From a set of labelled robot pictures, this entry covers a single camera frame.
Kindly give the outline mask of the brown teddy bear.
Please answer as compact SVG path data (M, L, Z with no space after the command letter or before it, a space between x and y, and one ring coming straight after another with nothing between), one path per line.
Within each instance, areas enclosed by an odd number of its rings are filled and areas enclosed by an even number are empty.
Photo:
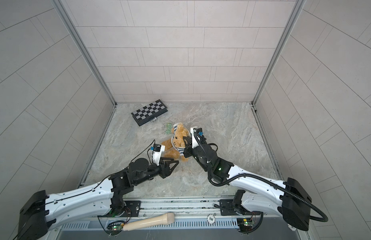
M187 130L182 123L177 123L172 127L171 133L171 139L161 143L161 145L165 147L162 156L174 160L181 159L183 162L186 162L187 159L183 155L183 151L186 148L186 142L183 138L191 136L189 130Z

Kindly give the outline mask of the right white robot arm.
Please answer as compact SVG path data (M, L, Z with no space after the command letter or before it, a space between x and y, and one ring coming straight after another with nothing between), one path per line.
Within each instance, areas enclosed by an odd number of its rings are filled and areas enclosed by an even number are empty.
M240 215L251 215L250 203L244 198L250 192L266 198L268 207L261 209L274 211L283 217L290 226L302 231L308 231L311 220L311 210L317 210L312 204L312 198L302 185L295 179L287 181L266 179L250 173L226 161L217 155L217 151L206 142L203 135L197 134L185 137L185 157L193 157L208 174L209 182L215 187L230 185L238 187L233 204L234 210Z

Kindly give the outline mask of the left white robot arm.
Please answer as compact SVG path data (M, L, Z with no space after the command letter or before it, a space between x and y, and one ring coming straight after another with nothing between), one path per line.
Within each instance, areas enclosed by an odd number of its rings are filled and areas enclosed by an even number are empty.
M139 158L125 169L105 177L99 183L73 191L50 194L34 193L19 212L17 240L38 240L48 231L69 222L93 216L138 216L139 207L128 204L123 196L134 187L152 180L155 176L171 175L179 161L160 158L158 164L150 164Z

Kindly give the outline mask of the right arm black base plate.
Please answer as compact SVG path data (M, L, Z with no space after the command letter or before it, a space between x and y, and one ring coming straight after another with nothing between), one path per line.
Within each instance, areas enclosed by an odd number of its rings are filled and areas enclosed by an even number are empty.
M259 211L248 211L238 204L233 203L233 199L222 199L219 200L218 204L214 204L214 207L220 210L222 216L260 216L262 212Z

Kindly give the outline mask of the blue white striped sweater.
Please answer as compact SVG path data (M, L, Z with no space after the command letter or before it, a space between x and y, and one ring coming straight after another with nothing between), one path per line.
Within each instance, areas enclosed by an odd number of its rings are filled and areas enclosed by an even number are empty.
M179 123L174 125L172 128L171 144L183 156L183 152L186 148L184 137L189 136L189 131L184 127L183 124Z

